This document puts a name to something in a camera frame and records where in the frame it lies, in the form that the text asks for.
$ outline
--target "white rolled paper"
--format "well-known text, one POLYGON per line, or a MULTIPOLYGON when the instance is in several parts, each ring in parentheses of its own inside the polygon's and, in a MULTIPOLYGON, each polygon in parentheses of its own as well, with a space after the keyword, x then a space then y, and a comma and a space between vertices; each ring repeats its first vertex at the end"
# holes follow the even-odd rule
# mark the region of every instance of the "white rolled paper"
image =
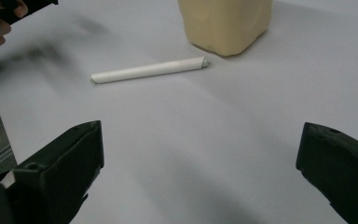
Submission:
POLYGON ((148 66, 128 68, 112 72, 91 75, 92 83, 101 84, 105 82, 121 81, 138 77, 152 77, 170 73, 184 72, 201 69, 208 66, 206 57, 192 58, 169 63, 157 63, 148 66))

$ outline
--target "beige container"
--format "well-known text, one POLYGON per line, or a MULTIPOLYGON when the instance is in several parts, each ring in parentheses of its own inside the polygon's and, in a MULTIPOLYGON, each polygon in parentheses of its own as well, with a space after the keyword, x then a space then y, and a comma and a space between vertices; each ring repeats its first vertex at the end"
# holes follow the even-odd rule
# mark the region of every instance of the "beige container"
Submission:
POLYGON ((269 26, 272 0, 178 0, 187 39, 221 56, 243 52, 269 26))

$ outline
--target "plastic bottle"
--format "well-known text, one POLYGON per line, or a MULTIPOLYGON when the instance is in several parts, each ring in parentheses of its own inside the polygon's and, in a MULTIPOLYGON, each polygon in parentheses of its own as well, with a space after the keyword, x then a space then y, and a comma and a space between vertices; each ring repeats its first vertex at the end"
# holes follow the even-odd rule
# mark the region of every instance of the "plastic bottle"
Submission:
POLYGON ((178 0, 187 39, 194 45, 230 56, 243 52, 264 31, 272 0, 178 0))

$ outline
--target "white table surface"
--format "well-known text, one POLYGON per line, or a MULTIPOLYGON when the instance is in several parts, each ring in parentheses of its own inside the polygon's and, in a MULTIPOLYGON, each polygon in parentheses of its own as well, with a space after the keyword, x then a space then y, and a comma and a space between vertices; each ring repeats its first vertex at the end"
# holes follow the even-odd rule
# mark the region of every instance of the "white table surface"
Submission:
POLYGON ((61 0, 0 48, 18 162, 103 124, 105 167, 72 223, 345 223, 296 170, 304 122, 358 139, 358 1, 280 0, 237 57, 190 45, 176 1, 61 0), (207 56, 207 69, 103 85, 90 74, 207 56))

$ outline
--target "white paper tube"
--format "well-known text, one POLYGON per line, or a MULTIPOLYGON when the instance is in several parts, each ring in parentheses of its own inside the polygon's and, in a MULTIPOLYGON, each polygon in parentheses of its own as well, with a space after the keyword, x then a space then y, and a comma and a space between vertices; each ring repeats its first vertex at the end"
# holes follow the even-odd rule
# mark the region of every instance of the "white paper tube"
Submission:
POLYGON ((152 77, 169 73, 184 72, 189 70, 201 69, 208 66, 206 57, 186 59, 169 63, 158 63, 148 66, 123 69, 113 72, 105 72, 91 75, 89 79, 92 83, 101 84, 105 82, 120 81, 138 77, 152 77))

